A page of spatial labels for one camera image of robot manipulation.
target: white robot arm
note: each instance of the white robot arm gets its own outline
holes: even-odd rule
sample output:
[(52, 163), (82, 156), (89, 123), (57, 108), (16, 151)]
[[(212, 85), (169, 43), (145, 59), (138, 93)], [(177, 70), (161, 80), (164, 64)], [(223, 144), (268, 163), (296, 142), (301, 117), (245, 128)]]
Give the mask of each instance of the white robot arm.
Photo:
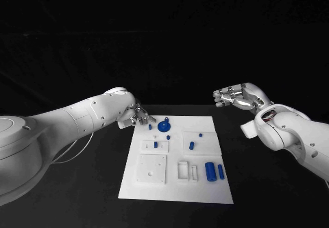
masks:
[(0, 116), (0, 205), (34, 187), (59, 150), (114, 121), (156, 122), (122, 87), (30, 117)]
[(329, 181), (329, 125), (274, 104), (251, 83), (216, 90), (213, 97), (216, 107), (234, 105), (255, 114), (255, 119), (241, 125), (246, 138), (258, 136), (271, 150), (290, 151), (300, 165)]

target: hole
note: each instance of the hole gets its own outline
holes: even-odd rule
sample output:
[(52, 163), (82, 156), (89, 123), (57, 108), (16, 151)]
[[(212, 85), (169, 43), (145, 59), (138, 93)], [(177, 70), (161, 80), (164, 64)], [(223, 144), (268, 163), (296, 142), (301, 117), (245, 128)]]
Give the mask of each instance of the hole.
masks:
[(314, 151), (310, 156), (314, 158), (317, 155), (319, 155), (319, 152)]
[(23, 126), (21, 128), (26, 129), (27, 131), (30, 130), (30, 127), (27, 127), (27, 126)]

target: table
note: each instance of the table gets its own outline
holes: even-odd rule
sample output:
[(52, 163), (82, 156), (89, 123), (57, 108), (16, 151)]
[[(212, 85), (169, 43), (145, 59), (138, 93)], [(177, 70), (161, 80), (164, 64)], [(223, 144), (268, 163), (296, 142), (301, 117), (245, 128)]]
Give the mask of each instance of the table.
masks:
[[(285, 151), (246, 139), (254, 115), (229, 106), (144, 105), (150, 115), (212, 116), (234, 205), (118, 199), (134, 128), (117, 123), (94, 134), (82, 154), (50, 166), (31, 191), (0, 207), (0, 227), (157, 228), (307, 225), (326, 222), (324, 181)], [(88, 136), (65, 155), (83, 147)]]

